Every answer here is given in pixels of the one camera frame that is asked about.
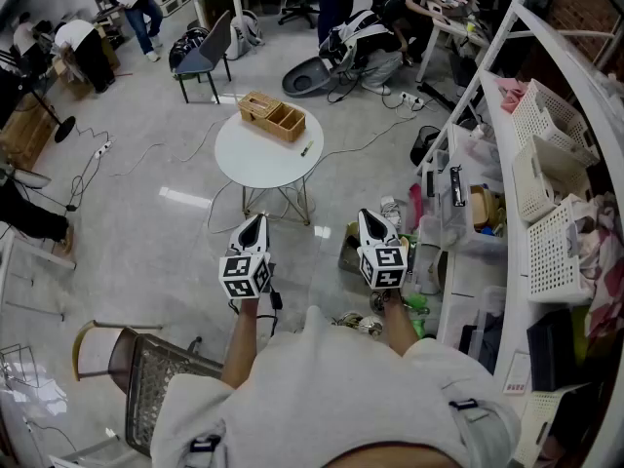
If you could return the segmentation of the grey plastic seat shell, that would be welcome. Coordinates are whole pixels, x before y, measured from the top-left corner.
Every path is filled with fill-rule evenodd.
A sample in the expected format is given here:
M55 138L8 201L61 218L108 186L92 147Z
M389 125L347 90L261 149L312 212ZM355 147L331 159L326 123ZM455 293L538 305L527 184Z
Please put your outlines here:
M282 90L291 98L304 97L325 87L332 79L330 70L319 57L295 66L282 79Z

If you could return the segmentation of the black mesh bin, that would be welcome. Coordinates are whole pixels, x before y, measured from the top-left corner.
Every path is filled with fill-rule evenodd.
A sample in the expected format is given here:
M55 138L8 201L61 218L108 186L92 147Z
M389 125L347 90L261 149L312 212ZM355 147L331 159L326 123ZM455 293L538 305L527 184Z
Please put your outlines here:
M419 129L409 154L409 158L415 166L418 166L422 162L439 133L440 130L438 128L430 125L423 126Z

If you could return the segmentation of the pink plastic container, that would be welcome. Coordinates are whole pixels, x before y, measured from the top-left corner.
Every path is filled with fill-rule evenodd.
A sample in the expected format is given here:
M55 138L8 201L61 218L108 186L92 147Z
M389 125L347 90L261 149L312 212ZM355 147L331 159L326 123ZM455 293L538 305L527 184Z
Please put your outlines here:
M419 183L413 184L409 188L406 214L406 231L413 232L419 226L419 221L423 215L423 205L421 187Z

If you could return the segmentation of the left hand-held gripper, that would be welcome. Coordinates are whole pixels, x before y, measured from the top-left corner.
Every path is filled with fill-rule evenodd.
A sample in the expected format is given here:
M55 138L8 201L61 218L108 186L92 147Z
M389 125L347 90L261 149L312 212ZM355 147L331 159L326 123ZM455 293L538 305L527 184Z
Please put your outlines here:
M267 289L271 279L268 248L265 214L256 214L234 229L218 269L218 279L229 299L259 298Z

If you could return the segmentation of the person's left forearm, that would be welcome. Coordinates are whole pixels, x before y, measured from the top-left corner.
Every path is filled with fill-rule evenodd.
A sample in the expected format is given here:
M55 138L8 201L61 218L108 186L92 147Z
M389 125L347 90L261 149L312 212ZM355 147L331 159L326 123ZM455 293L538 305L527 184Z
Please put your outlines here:
M221 380L236 389L250 376L256 356L259 299L243 299L226 352Z

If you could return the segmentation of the white metal shelf unit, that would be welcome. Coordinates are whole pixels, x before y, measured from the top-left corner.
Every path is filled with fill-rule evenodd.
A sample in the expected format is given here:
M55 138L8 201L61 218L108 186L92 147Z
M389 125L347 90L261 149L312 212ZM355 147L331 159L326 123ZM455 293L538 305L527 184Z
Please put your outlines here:
M442 221L441 237L452 239L450 243L442 244L449 251L451 260L460 254L474 254L489 261L501 256L506 260L507 312L494 372L497 381L506 378L515 353L528 349L525 330L538 316L544 314L546 308L564 303L580 304L586 299L578 278L559 287L549 287L546 293L534 293L531 290L535 277L530 271L532 254L529 248L533 227L522 217L522 201L516 193L522 183L513 171L513 163L527 145L527 138L515 125L512 116L501 107L503 95L495 84L496 76L492 70L507 42L522 37L536 39L565 77L579 103L579 116L588 129L580 136L557 128L540 132L538 136L548 148L556 146L559 140L563 142L558 148L562 153L560 158L569 161L565 171L570 174L580 192L588 191L589 182L578 176L578 172L596 161L605 163L614 186L620 222L624 226L624 103L619 97L609 96L602 84L604 76L600 70L569 43L573 31L553 28L532 12L525 1L511 0L496 34L488 47L479 54L476 73L460 100L448 106L448 120L422 159L428 163L442 143L450 140L451 132L457 128L464 112L474 108L473 98L481 98L486 102L494 141L501 158L502 185L507 204L506 242L496 245L492 240L478 239L473 232L461 235L457 226L449 221Z

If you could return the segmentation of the wicker basket organizer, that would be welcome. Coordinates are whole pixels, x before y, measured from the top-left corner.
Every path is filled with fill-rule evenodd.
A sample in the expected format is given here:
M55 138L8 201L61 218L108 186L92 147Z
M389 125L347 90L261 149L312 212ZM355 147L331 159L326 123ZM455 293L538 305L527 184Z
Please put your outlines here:
M244 121L285 142L297 141L306 128L302 111L261 92L249 92L238 107Z

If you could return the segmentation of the wooden chair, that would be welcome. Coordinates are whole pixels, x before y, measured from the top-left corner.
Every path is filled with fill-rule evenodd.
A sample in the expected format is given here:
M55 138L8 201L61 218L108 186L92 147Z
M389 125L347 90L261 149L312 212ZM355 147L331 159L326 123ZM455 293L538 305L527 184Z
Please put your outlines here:
M78 331L72 345L72 369L77 381L108 376L126 395L125 441L145 456L150 455L155 425L173 377L186 373L219 378L223 368L223 364L199 354L202 337L195 337L184 349L151 333L161 328L92 320ZM81 347L92 330L117 330L119 335L104 370L81 371Z

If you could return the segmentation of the grey bucket seat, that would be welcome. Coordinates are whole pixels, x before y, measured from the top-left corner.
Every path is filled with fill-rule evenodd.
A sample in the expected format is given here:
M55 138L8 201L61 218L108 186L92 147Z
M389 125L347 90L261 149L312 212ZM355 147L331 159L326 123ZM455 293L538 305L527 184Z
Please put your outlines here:
M47 176L21 169L13 169L12 178L23 184L25 187L32 189L42 189L51 182Z

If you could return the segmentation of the wooden crate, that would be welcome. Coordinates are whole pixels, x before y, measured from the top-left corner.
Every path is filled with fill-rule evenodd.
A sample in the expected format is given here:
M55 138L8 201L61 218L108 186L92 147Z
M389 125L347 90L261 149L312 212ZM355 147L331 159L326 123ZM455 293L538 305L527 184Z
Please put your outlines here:
M31 171L57 125L35 96L27 94L0 131L0 149L11 163Z

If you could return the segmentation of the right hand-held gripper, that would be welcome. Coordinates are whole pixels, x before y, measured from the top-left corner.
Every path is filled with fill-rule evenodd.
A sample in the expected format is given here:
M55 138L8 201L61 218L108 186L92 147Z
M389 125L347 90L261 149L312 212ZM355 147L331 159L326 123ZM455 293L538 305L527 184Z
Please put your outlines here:
M408 270L407 253L395 225L369 209L358 212L360 272L372 290L399 289Z

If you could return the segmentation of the person's right forearm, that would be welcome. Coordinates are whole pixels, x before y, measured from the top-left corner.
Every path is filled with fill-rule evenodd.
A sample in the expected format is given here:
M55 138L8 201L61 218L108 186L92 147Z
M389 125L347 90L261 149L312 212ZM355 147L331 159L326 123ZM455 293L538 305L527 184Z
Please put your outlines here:
M387 341L391 349L399 356L404 356L419 341L419 337L403 303L401 292L392 289L385 294L384 329L387 331Z

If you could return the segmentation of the blue grey chair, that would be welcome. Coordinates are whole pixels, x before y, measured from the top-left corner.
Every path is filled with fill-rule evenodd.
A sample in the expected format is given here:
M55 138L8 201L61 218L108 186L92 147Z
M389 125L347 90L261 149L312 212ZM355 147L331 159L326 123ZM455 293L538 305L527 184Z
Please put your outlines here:
M205 74L211 85L214 100L216 104L220 104L220 99L212 78L212 72L222 60L227 78L229 81L232 80L226 57L226 51L232 42L230 24L231 16L230 13L226 11L216 21L201 45L192 49L175 69L175 78L179 83L186 103L188 103L189 100L184 87L184 78L186 76L193 76L197 78L198 82L201 82L201 75Z

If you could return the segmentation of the white perforated plastic basket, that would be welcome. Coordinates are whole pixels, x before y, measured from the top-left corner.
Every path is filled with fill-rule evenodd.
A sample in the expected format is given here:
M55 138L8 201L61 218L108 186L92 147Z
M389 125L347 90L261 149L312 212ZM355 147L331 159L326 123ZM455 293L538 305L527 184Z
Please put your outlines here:
M569 153L539 136L530 136L513 162L521 218L534 224L569 194L593 198L585 167Z
M557 391L533 391L522 416L521 437L513 460L521 468L533 468L546 442L563 398L587 383L563 387Z
M569 153L585 168L601 160L582 114L535 79L528 82L511 117L521 148L535 136Z
M528 299L582 304L591 297L580 272L580 242L570 194L527 230Z

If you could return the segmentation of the pile of pink white cloth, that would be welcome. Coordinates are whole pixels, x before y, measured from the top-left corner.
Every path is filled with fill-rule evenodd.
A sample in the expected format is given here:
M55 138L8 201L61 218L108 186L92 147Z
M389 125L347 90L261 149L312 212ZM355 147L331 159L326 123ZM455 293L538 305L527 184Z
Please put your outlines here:
M591 339L624 328L624 228L615 195L570 197L579 242L581 286L591 292L584 332Z

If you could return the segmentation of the cardboard box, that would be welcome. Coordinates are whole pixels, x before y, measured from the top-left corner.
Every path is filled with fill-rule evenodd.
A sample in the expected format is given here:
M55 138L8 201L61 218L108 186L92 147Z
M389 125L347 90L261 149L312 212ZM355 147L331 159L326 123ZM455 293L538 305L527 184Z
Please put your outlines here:
M53 69L62 85L75 100L82 100L93 92L94 89L89 80L75 67L67 66L61 58L53 59Z

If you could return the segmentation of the black backpack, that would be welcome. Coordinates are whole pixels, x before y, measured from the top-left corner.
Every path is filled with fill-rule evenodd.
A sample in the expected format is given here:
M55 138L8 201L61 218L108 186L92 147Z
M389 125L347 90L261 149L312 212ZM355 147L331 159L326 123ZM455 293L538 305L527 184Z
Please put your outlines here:
M192 27L174 42L169 51L169 66L172 73L176 72L177 67L184 58L193 50L201 46L204 40L209 36L209 30L204 27Z

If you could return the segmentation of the round white side table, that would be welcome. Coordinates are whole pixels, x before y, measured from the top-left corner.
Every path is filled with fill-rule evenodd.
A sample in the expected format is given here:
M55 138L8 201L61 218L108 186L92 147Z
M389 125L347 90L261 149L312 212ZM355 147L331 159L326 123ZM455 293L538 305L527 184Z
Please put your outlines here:
M320 162L324 149L324 132L318 119L308 110L306 128L295 142L285 142L244 121L240 113L229 117L220 128L214 156L220 170L241 186L244 216L254 213L253 206L263 192L277 190L293 208L295 220L311 222L306 178ZM305 157L300 153L310 141L314 143Z

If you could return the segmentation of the black floor fan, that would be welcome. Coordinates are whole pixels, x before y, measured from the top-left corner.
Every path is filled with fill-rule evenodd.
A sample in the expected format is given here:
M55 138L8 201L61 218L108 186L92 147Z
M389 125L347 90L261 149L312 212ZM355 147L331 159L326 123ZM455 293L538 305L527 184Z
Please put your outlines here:
M57 114L35 91L35 75L26 62L17 61L9 52L0 49L0 129L3 129L11 114L26 94L32 94L36 101L58 124L55 142L64 141L75 128L73 116L61 121Z

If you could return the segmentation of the person's grey sweatshirt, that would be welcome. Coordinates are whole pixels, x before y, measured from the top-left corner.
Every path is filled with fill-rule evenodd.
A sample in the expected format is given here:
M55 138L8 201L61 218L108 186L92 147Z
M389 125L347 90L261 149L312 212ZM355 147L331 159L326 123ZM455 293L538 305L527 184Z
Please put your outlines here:
M475 399L458 411L450 401ZM190 453L217 434L214 453ZM505 468L521 423L492 375L431 338L404 356L331 324L316 306L297 333L257 349L249 378L181 373L150 446L153 468Z

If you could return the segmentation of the clear plastic storage box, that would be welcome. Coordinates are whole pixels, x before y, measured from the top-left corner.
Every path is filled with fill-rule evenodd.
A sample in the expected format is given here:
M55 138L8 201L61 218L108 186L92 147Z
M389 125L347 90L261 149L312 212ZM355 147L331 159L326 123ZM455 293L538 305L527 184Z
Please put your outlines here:
M498 158L457 150L438 184L443 249L490 259L505 255L506 202Z

